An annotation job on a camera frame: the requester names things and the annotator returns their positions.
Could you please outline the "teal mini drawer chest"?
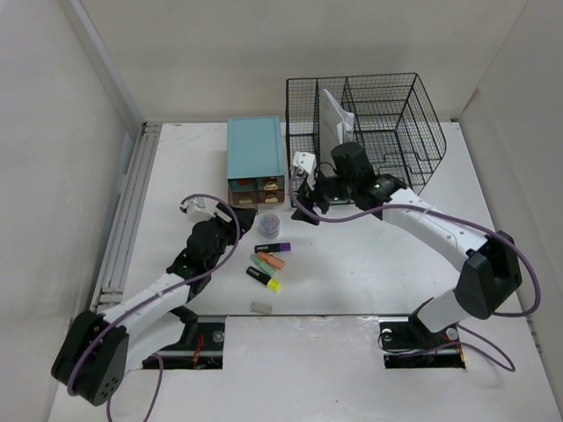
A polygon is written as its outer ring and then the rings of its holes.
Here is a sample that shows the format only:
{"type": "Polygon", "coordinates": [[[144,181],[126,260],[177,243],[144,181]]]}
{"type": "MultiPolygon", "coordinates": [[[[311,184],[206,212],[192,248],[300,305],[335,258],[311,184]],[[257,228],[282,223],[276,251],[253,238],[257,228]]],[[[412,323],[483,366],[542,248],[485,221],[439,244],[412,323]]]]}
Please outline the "teal mini drawer chest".
{"type": "Polygon", "coordinates": [[[234,206],[285,201],[285,156],[277,116],[228,120],[227,183],[234,206]]]}

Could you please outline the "orange highlighter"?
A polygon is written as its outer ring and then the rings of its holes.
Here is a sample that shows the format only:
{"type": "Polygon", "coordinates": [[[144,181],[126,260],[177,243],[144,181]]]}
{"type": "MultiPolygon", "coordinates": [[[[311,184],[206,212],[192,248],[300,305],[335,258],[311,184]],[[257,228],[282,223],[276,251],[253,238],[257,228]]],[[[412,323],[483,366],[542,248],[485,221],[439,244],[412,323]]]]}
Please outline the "orange highlighter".
{"type": "Polygon", "coordinates": [[[282,270],[285,267],[285,262],[282,259],[277,258],[273,254],[266,253],[264,251],[258,251],[257,257],[261,261],[263,261],[263,262],[267,263],[268,265],[272,266],[273,268],[275,268],[276,270],[282,270]]]}

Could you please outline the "white spiral notebook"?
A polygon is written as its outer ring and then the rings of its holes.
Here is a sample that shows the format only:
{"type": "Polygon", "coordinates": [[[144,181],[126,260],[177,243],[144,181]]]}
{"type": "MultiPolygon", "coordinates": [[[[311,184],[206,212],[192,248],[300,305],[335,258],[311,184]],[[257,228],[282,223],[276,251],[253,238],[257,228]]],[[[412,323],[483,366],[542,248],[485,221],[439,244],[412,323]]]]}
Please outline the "white spiral notebook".
{"type": "Polygon", "coordinates": [[[322,90],[319,93],[320,152],[329,154],[336,146],[353,141],[354,125],[355,114],[346,111],[329,90],[322,90]]]}

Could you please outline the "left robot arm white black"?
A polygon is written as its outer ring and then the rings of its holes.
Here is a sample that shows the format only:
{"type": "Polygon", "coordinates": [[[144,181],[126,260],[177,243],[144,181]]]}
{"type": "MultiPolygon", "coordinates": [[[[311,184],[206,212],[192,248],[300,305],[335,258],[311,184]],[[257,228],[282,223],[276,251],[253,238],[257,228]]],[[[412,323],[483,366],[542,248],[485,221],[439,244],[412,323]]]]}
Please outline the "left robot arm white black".
{"type": "Polygon", "coordinates": [[[224,204],[216,209],[193,226],[186,247],[149,287],[110,309],[85,310],[75,317],[50,370],[72,396],[94,406],[106,403],[133,362],[133,341],[157,321],[165,322],[166,337],[177,348],[194,343],[197,318],[185,306],[230,258],[257,214],[224,204]]]}

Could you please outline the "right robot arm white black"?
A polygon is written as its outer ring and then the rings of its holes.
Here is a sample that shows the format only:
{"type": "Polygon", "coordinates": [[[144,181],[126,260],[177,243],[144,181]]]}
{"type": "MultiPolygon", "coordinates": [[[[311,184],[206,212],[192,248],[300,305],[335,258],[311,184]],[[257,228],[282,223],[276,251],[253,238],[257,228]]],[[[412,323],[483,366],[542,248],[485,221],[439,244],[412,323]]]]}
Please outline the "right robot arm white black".
{"type": "Polygon", "coordinates": [[[421,240],[459,273],[452,289],[422,303],[406,320],[380,325],[387,350],[438,347],[455,324],[469,317],[488,319],[521,286],[519,258],[509,235],[435,211],[401,179],[375,173],[358,143],[342,143],[331,156],[335,168],[327,177],[313,154],[295,153],[291,175],[304,180],[291,196],[293,220],[318,225],[331,200],[350,200],[421,240]]]}

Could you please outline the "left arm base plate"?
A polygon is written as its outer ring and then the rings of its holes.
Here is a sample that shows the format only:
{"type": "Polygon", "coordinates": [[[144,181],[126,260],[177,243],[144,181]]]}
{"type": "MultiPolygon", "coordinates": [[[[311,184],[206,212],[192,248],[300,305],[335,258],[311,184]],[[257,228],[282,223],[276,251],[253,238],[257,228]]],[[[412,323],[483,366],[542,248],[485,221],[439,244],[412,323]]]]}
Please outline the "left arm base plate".
{"type": "Polygon", "coordinates": [[[196,328],[185,328],[179,340],[157,354],[167,370],[216,370],[223,368],[225,319],[204,317],[196,328]]]}

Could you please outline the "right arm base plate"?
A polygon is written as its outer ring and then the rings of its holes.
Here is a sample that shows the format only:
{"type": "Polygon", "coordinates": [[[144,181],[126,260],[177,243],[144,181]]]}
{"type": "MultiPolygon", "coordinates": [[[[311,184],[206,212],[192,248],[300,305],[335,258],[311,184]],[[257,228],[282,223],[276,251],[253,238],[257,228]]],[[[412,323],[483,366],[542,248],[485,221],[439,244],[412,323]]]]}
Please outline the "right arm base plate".
{"type": "Polygon", "coordinates": [[[412,324],[407,317],[379,321],[377,338],[386,369],[465,369],[455,325],[433,333],[412,324]]]}

